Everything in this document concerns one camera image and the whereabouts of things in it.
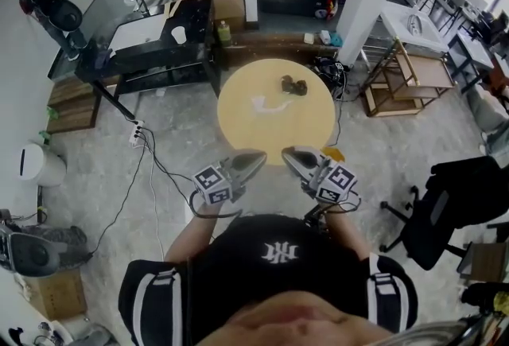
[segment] gray tiled floor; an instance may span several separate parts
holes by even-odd
[[[354,73],[352,79],[359,81],[359,74]],[[137,99],[136,95],[121,98],[130,109],[138,105],[137,117],[155,132],[157,155],[173,172],[191,175],[230,151],[218,127],[216,97],[208,84],[169,89],[164,97],[146,92],[138,103]],[[88,234],[91,249],[119,210],[142,153],[129,146],[131,128],[118,111],[103,101],[94,130],[57,135],[52,140],[53,149],[63,154],[68,163],[68,175],[60,187],[44,192],[49,222],[81,226]],[[381,200],[398,205],[409,197],[407,189],[411,185],[424,187],[431,165],[479,155],[479,131],[456,90],[412,117],[369,119],[359,100],[345,103],[341,129],[338,148],[348,167],[357,173],[363,197],[360,210],[350,217],[374,248],[391,241],[402,227],[388,212],[379,210]],[[96,256],[82,268],[90,318],[104,323],[121,344],[129,344],[117,312],[117,296],[127,263],[160,257],[149,185],[151,164],[146,155],[117,224],[104,236]],[[167,177],[156,171],[153,184],[161,239],[168,248],[185,226],[188,213]],[[189,183],[179,184],[186,194],[192,191]],[[266,166],[250,182],[239,206],[246,212],[303,216],[313,202],[284,167]],[[220,224],[218,231],[224,226],[225,223]],[[457,231],[453,243],[462,244],[480,232],[480,227]],[[444,254],[433,270],[425,272],[406,258],[402,247],[392,255],[416,283],[419,321],[454,319],[464,313],[464,306],[458,304],[458,258]]]

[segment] black t-shirt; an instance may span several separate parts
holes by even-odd
[[[245,305],[288,290],[367,317],[368,277],[368,259],[301,220],[243,217],[184,264],[132,262],[119,310],[137,344],[197,344]]]

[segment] white logo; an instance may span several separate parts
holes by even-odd
[[[263,256],[262,259],[270,261],[271,264],[285,263],[288,260],[298,259],[295,255],[297,246],[290,246],[288,242],[275,243],[273,246],[265,244],[268,247],[267,255]]]

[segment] white cable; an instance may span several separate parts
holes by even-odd
[[[153,167],[156,163],[156,158],[153,155],[153,151],[150,149],[149,145],[146,142],[142,146],[135,146],[135,148],[143,148],[143,149],[147,148],[150,152],[150,155],[152,155],[152,167],[150,168],[150,188],[152,189],[152,193],[153,193],[153,212],[156,215],[156,236],[157,236],[157,241],[159,242],[159,248],[161,249],[161,261],[165,261],[165,251],[162,249],[161,238],[159,237],[159,215],[157,214],[156,191],[154,190],[153,184],[152,184]]]

